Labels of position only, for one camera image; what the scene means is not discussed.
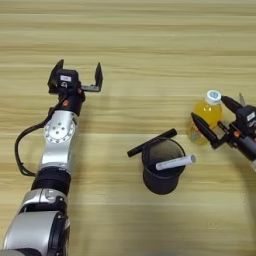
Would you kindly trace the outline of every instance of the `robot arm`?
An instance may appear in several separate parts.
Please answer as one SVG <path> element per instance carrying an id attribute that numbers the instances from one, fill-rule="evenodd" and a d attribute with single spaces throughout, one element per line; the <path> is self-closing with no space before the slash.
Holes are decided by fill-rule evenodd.
<path id="1" fill-rule="evenodd" d="M 221 122 L 218 123 L 225 132 L 221 139 L 218 139 L 204 119 L 192 113 L 195 125 L 214 149 L 228 143 L 230 147 L 238 149 L 248 160 L 256 164 L 256 108 L 251 105 L 242 106 L 227 96 L 222 96 L 221 100 L 236 115 L 236 120 L 229 125 L 229 128 Z"/>
<path id="2" fill-rule="evenodd" d="M 63 69 L 63 60 L 53 69 L 49 92 L 58 94 L 61 104 L 50 110 L 50 118 L 45 122 L 45 151 L 39 171 L 7 231 L 0 256 L 67 255 L 70 227 L 67 196 L 78 117 L 85 101 L 84 91 L 101 90 L 100 64 L 95 79 L 96 85 L 81 85 L 75 70 Z M 19 168 L 25 169 L 19 156 L 16 159 Z"/>

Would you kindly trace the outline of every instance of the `black cable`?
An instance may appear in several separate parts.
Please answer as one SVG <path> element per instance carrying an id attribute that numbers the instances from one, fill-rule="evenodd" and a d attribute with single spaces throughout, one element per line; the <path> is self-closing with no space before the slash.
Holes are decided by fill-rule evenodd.
<path id="1" fill-rule="evenodd" d="M 24 166 L 24 163 L 22 163 L 21 159 L 20 159 L 20 155 L 19 155 L 19 143 L 20 141 L 26 136 L 28 135 L 29 133 L 33 132 L 33 131 L 36 131 L 40 128 L 44 128 L 44 126 L 48 123 L 48 121 L 52 118 L 52 115 L 54 113 L 54 111 L 60 107 L 64 100 L 67 98 L 68 94 L 67 92 L 65 92 L 63 98 L 55 105 L 54 108 L 51 109 L 51 111 L 49 112 L 48 116 L 45 118 L 44 121 L 42 121 L 41 123 L 39 124 L 36 124 L 36 125 L 33 125 L 27 129 L 25 129 L 16 139 L 15 141 L 15 146 L 14 146 L 14 154 L 15 154 L 15 159 L 16 159 L 16 162 L 17 162 L 17 165 L 18 165 L 18 168 L 21 172 L 22 175 L 25 175 L 25 176 L 33 176 L 35 177 L 36 174 L 34 172 L 31 172 L 29 171 L 25 166 Z"/>

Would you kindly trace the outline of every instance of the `white marker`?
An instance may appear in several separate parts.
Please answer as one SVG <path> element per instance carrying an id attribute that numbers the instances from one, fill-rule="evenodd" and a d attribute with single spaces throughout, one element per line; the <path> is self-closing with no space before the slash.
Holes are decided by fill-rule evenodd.
<path id="1" fill-rule="evenodd" d="M 184 166 L 187 164 L 193 164 L 195 162 L 196 162 L 196 157 L 194 155 L 184 156 L 184 157 L 164 161 L 161 163 L 157 163 L 156 169 L 158 171 L 162 171 L 162 170 L 169 169 L 169 168 Z"/>

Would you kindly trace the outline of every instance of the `orange juice bottle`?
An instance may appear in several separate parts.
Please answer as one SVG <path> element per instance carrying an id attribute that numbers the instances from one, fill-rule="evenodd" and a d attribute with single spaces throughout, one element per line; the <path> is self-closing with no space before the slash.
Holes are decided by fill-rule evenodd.
<path id="1" fill-rule="evenodd" d="M 195 114 L 202 117 L 214 129 L 222 117 L 221 94 L 218 91 L 211 90 L 206 94 L 205 99 L 195 105 Z M 198 145 L 207 144 L 207 139 L 197 129 L 194 122 L 191 121 L 188 128 L 190 140 Z"/>

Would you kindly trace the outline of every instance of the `wooden table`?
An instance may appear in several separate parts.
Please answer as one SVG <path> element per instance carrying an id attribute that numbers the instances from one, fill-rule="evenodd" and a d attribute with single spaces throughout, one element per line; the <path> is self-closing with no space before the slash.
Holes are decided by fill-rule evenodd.
<path id="1" fill-rule="evenodd" d="M 64 58 L 85 83 L 98 61 L 104 72 L 80 116 L 70 255 L 255 255 L 256 174 L 236 150 L 186 136 L 209 89 L 256 103 L 255 11 L 250 0 L 1 0 L 0 240 L 33 181 L 18 172 L 15 138 L 56 103 L 46 83 Z M 172 127 L 198 162 L 158 196 L 126 151 Z M 42 151 L 42 131 L 22 142 L 33 170 Z"/>

